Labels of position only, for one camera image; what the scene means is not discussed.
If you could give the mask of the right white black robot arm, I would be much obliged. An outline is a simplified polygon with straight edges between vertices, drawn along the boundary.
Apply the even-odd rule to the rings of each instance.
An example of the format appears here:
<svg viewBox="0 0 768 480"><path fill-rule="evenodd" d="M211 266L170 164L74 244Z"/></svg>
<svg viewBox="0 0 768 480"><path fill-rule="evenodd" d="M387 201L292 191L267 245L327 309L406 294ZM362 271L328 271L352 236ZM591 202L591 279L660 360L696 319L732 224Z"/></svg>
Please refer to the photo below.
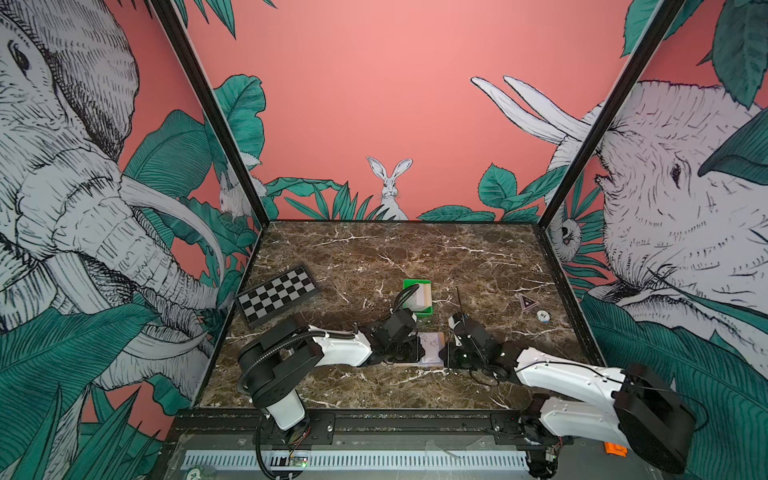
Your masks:
<svg viewBox="0 0 768 480"><path fill-rule="evenodd" d="M626 447L668 474L685 472L696 415L649 367L594 366L501 343L464 313L449 327L453 339L440 353L447 367L537 389L526 409L492 428L526 451L532 477L552 478L559 449L575 438Z"/></svg>

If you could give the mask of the tan leather card holder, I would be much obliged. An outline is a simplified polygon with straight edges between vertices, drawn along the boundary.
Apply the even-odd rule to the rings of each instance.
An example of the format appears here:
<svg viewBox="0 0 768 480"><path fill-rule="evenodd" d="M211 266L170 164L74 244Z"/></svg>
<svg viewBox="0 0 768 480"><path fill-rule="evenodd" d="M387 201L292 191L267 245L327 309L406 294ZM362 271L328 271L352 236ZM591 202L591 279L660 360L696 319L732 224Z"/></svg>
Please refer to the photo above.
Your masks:
<svg viewBox="0 0 768 480"><path fill-rule="evenodd" d="M445 335L442 332L421 332L418 334L421 349L417 355L408 354L402 362L397 365L418 368L442 368L444 360L440 357L440 352L446 346Z"/></svg>

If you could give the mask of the green plastic card tray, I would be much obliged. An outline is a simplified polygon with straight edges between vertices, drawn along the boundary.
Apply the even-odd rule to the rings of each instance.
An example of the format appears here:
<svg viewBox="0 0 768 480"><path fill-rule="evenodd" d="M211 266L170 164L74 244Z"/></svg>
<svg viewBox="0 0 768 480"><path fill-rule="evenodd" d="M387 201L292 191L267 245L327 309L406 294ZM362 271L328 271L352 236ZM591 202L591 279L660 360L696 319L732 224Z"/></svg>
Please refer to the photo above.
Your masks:
<svg viewBox="0 0 768 480"><path fill-rule="evenodd" d="M432 282L424 279L405 279L403 288L412 285L418 288L404 302L404 307L411 310L418 318L426 318L433 314Z"/></svg>

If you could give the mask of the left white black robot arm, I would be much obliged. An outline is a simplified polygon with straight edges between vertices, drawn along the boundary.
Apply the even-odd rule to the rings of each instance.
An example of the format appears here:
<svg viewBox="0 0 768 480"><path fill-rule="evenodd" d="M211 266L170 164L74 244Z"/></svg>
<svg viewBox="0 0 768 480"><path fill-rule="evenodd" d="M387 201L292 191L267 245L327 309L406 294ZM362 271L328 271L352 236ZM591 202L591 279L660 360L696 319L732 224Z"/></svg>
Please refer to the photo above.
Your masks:
<svg viewBox="0 0 768 480"><path fill-rule="evenodd" d="M241 349L237 390L290 432L308 424L296 387L314 369L415 363L423 356L417 316L406 308L353 331L318 328L293 315Z"/></svg>

